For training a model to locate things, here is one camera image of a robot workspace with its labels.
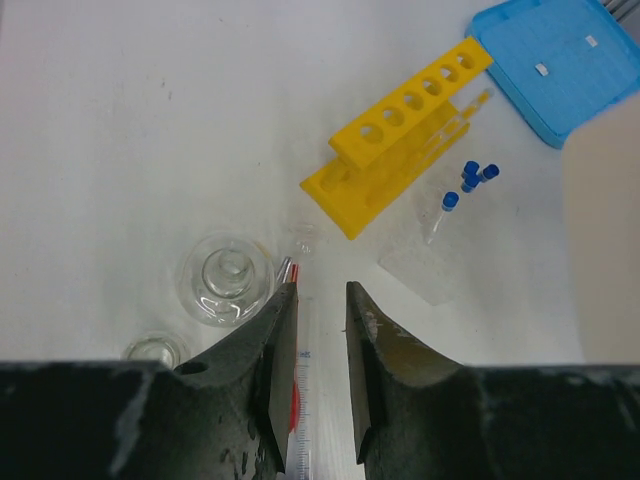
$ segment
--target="yellow test tube rack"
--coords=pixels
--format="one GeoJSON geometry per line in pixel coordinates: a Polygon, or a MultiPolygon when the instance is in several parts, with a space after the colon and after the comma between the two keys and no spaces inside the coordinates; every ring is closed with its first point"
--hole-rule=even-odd
{"type": "Polygon", "coordinates": [[[353,240],[467,132],[490,94],[462,112],[449,98],[492,62],[468,37],[331,137],[337,157],[300,186],[353,240]]]}

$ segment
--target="small vial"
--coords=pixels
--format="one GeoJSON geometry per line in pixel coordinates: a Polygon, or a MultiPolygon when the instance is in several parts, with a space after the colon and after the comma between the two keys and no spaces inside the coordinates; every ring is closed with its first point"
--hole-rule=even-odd
{"type": "Polygon", "coordinates": [[[467,177],[469,176],[477,175],[479,169],[480,169],[480,165],[478,164],[478,162],[474,162],[473,160],[470,160],[466,163],[466,165],[462,169],[462,175],[460,176],[464,180],[466,180],[467,177]]]}
{"type": "Polygon", "coordinates": [[[426,226],[424,241],[427,245],[431,245],[437,233],[442,228],[445,219],[448,217],[448,213],[453,211],[459,200],[460,196],[456,192],[445,193],[438,212],[433,217],[431,224],[426,226]]]}
{"type": "Polygon", "coordinates": [[[298,222],[289,228],[293,236],[293,248],[290,253],[294,263],[314,255],[318,244],[318,228],[311,223],[298,222]]]}
{"type": "Polygon", "coordinates": [[[464,193],[471,193],[475,190],[479,183],[480,177],[478,175],[468,175],[467,178],[465,178],[462,182],[462,185],[460,185],[460,189],[464,193]]]}
{"type": "Polygon", "coordinates": [[[482,183],[487,183],[492,178],[496,178],[500,175],[500,169],[497,165],[493,163],[491,165],[486,166],[479,174],[478,177],[482,183]]]}

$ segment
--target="test tube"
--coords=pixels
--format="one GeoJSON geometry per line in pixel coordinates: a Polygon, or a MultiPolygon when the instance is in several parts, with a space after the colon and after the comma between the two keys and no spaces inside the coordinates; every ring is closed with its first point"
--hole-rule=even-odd
{"type": "Polygon", "coordinates": [[[289,228],[290,255],[294,262],[291,281],[298,284],[298,335],[295,388],[298,415],[290,434],[291,454],[287,459],[286,480],[316,480],[318,476],[318,371],[315,367],[319,344],[313,291],[313,266],[319,229],[306,222],[289,228]]]}
{"type": "Polygon", "coordinates": [[[467,177],[463,180],[462,185],[460,185],[460,189],[464,193],[471,193],[475,190],[479,183],[480,177],[478,175],[467,175],[467,177]]]}
{"type": "Polygon", "coordinates": [[[456,192],[447,192],[444,194],[438,213],[433,217],[430,225],[427,226],[424,232],[424,241],[427,245],[431,245],[433,240],[436,238],[436,235],[441,230],[442,224],[445,222],[448,214],[453,211],[459,200],[460,196],[456,192]]]}
{"type": "Polygon", "coordinates": [[[492,163],[483,168],[482,171],[478,174],[478,177],[480,178],[480,181],[482,183],[487,183],[489,180],[497,177],[498,175],[500,175],[500,169],[497,165],[494,165],[492,163]]]}
{"type": "Polygon", "coordinates": [[[469,175],[477,175],[478,174],[478,169],[480,168],[480,165],[478,164],[478,162],[474,162],[473,160],[469,160],[464,168],[462,169],[462,174],[460,175],[463,179],[466,180],[466,178],[469,175]]]}
{"type": "Polygon", "coordinates": [[[433,136],[425,142],[416,155],[412,158],[418,157],[419,160],[409,161],[409,170],[412,174],[420,171],[425,167],[425,163],[441,148],[447,141],[462,130],[468,123],[469,119],[478,113],[482,106],[493,96],[493,89],[487,88],[483,90],[480,95],[474,98],[462,111],[452,117],[444,127],[438,130],[433,136]]]}

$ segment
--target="transparent plastic sheet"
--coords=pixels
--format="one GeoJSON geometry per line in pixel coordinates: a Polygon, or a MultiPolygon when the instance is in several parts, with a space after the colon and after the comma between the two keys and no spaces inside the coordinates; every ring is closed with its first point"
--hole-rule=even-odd
{"type": "MultiPolygon", "coordinates": [[[[438,207],[435,200],[438,197],[441,200],[441,195],[433,190],[420,196],[416,217],[430,215],[430,209],[438,207]],[[423,208],[425,197],[434,199],[427,203],[431,206],[426,209],[423,208]]],[[[383,248],[378,260],[382,268],[432,306],[454,300],[464,290],[464,257],[468,248],[465,239],[460,238],[457,213],[451,212],[445,228],[429,245],[424,241],[424,226],[414,217],[403,226],[402,234],[383,248]]]]}

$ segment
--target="blue pipette tip box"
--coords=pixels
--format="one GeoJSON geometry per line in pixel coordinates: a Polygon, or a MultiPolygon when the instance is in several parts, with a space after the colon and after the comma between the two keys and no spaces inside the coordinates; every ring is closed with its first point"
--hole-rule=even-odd
{"type": "Polygon", "coordinates": [[[598,0],[511,0],[467,29],[488,72],[546,143],[640,89],[640,48],[598,0]]]}

